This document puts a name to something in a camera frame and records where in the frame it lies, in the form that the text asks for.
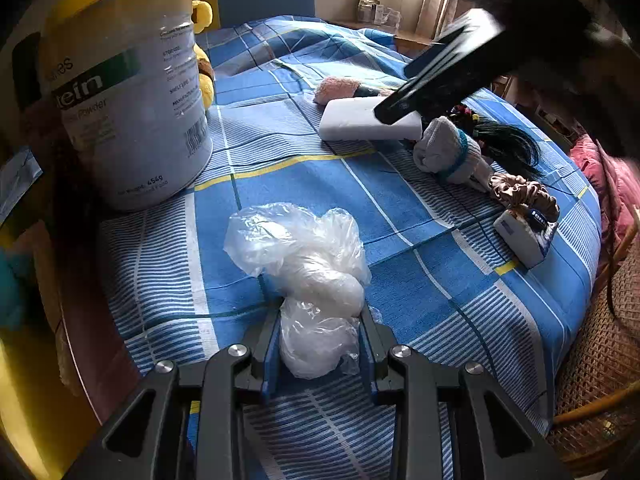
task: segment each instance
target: red cloth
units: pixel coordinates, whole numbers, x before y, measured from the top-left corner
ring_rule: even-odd
[[[569,156],[576,166],[584,173],[600,202],[600,216],[602,217],[602,238],[600,241],[600,261],[598,271],[607,263],[608,236],[611,223],[614,226],[615,246],[617,247],[626,230],[633,225],[634,218],[628,207],[640,204],[640,180],[636,177],[636,170],[631,163],[607,155],[602,150],[604,164],[609,173],[612,187],[613,218],[609,218],[609,199],[604,171],[600,161],[600,153],[595,143],[588,135],[581,136],[569,152]]]

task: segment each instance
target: plastic bag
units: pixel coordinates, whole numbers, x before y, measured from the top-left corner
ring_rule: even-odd
[[[355,318],[371,273],[347,211],[317,217],[290,203],[248,207],[231,215],[224,248],[247,274],[276,277],[286,294],[280,355],[296,377],[320,377],[344,356],[355,363]]]
[[[357,374],[358,320],[327,317],[311,303],[287,298],[280,308],[280,357],[296,377],[315,379],[337,367]]]

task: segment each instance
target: metal screw cap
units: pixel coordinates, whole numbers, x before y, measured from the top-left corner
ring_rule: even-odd
[[[396,357],[409,357],[411,349],[407,345],[396,345],[391,349],[391,353]]]
[[[174,369],[174,362],[169,361],[169,359],[158,361],[155,366],[155,370],[159,374],[167,374],[173,369]]]
[[[484,372],[484,367],[480,363],[476,363],[475,361],[469,361],[465,363],[466,373],[471,375],[480,375]]]
[[[235,344],[229,347],[228,352],[229,355],[232,355],[233,357],[242,357],[244,354],[246,354],[247,348],[242,344]]]

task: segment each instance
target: protein powder can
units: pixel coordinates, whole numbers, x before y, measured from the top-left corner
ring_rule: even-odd
[[[191,0],[99,0],[41,40],[41,83],[115,209],[162,202],[211,156],[191,9]]]

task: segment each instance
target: rolled sock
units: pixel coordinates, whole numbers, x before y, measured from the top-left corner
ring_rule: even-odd
[[[360,86],[360,82],[357,79],[330,75],[322,79],[316,88],[314,102],[326,105],[332,99],[353,97],[358,86]]]
[[[384,97],[391,95],[394,91],[391,88],[378,88],[360,83],[353,96],[350,97],[375,97],[382,95]]]
[[[463,150],[466,150],[464,159],[459,160]],[[414,146],[416,166],[427,173],[439,174],[452,184],[467,184],[481,160],[484,162],[478,143],[445,116],[431,121]]]
[[[491,180],[491,177],[494,176],[494,173],[494,168],[489,165],[484,156],[481,157],[474,170],[474,177],[482,186],[482,190],[491,191],[491,184],[489,184],[489,181]]]

